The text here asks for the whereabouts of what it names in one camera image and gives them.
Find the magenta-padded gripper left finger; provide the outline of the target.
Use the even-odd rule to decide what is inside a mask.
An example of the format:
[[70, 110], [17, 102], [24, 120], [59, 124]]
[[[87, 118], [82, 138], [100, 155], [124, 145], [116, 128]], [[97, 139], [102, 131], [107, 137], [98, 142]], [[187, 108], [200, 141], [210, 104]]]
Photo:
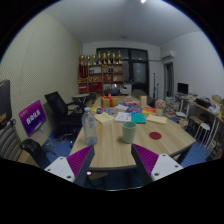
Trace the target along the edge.
[[68, 157], [58, 157], [45, 171], [82, 186], [94, 155], [94, 146], [90, 145]]

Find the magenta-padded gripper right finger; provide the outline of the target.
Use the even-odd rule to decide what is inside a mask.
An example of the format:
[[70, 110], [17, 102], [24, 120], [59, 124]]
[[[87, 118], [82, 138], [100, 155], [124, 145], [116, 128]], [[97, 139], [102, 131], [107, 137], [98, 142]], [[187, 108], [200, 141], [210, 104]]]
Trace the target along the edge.
[[131, 154], [144, 185], [164, 178], [182, 169], [182, 166], [167, 154], [156, 154], [143, 146], [132, 143]]

